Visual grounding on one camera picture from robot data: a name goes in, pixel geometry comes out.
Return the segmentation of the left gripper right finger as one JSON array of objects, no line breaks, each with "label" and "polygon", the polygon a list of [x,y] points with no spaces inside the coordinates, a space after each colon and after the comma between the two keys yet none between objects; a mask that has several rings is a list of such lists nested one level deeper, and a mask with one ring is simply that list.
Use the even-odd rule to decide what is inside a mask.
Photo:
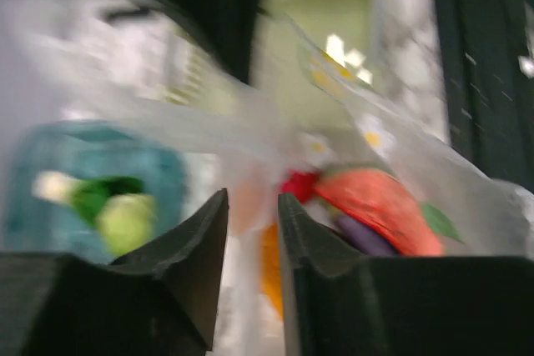
[{"label": "left gripper right finger", "polygon": [[278,198],[288,355],[530,355],[533,263],[376,258]]}]

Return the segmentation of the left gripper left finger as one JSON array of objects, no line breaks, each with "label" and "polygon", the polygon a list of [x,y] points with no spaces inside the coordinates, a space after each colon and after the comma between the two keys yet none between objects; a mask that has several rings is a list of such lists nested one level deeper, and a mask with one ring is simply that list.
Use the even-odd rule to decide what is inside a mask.
[{"label": "left gripper left finger", "polygon": [[4,355],[203,355],[229,222],[226,190],[109,265],[69,253],[2,253]]}]

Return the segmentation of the purple toy eggplant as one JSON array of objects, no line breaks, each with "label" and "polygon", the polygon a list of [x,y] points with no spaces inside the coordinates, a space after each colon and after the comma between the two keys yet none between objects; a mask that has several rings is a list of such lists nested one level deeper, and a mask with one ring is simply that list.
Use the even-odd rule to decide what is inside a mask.
[{"label": "purple toy eggplant", "polygon": [[360,252],[370,256],[392,257],[399,252],[374,229],[346,214],[334,219],[335,225]]}]

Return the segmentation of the orange toy carrot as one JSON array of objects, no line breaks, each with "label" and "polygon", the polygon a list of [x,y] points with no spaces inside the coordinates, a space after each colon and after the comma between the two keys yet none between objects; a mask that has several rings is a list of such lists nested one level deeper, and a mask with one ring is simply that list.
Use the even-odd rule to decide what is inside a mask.
[{"label": "orange toy carrot", "polygon": [[260,236],[260,285],[279,318],[283,318],[283,296],[280,278],[280,253],[277,225],[272,223]]}]

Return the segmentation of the green toy cabbage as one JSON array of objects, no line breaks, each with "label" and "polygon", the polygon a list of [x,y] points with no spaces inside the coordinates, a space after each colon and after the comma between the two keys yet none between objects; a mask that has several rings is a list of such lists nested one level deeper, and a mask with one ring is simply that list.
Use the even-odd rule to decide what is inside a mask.
[{"label": "green toy cabbage", "polygon": [[157,222],[156,200],[143,193],[111,197],[95,219],[109,252],[119,257],[147,243]]}]

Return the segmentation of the toy watermelon slice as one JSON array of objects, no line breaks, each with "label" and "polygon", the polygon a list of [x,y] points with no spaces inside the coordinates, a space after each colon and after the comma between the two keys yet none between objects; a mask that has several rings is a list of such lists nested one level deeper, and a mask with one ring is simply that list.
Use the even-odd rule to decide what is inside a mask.
[{"label": "toy watermelon slice", "polygon": [[406,187],[378,168],[351,168],[321,178],[316,195],[372,228],[405,256],[442,256],[441,241],[427,225]]}]

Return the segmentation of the red toy pepper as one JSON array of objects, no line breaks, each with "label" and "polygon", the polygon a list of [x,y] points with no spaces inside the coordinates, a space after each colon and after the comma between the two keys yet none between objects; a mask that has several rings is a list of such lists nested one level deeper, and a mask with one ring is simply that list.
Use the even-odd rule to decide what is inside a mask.
[{"label": "red toy pepper", "polygon": [[280,185],[280,193],[291,193],[300,203],[307,203],[315,196],[315,184],[320,171],[290,170],[286,180]]}]

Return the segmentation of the toy bok choy green white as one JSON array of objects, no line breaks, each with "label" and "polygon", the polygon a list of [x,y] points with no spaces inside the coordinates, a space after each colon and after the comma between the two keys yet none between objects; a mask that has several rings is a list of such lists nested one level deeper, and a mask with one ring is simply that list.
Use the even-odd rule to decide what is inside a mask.
[{"label": "toy bok choy green white", "polygon": [[74,178],[59,171],[41,172],[33,181],[35,197],[71,208],[89,227],[113,196],[143,193],[144,182],[129,176]]}]

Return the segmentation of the clear plastic grocery bag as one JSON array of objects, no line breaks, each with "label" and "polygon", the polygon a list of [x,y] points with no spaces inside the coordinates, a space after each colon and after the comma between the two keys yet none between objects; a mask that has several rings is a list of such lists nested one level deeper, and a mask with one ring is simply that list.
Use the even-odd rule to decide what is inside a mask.
[{"label": "clear plastic grocery bag", "polygon": [[351,168],[388,173],[416,199],[445,250],[442,256],[366,255],[335,225],[345,213],[316,193],[307,203],[297,200],[365,256],[533,263],[530,192],[487,177],[323,57],[317,65],[326,81],[306,79],[305,85],[334,104],[329,120],[306,122],[281,112],[267,129],[237,113],[167,101],[169,46],[182,56],[189,52],[175,38],[179,27],[153,0],[1,0],[1,124],[19,128],[14,140],[1,144],[3,210],[14,149],[44,124],[103,122],[179,152],[187,164],[187,195],[177,225],[219,190],[229,196],[214,342],[203,355],[288,355],[284,316],[261,291],[259,241],[275,223],[280,252],[278,198],[290,170],[318,170],[319,180]]}]

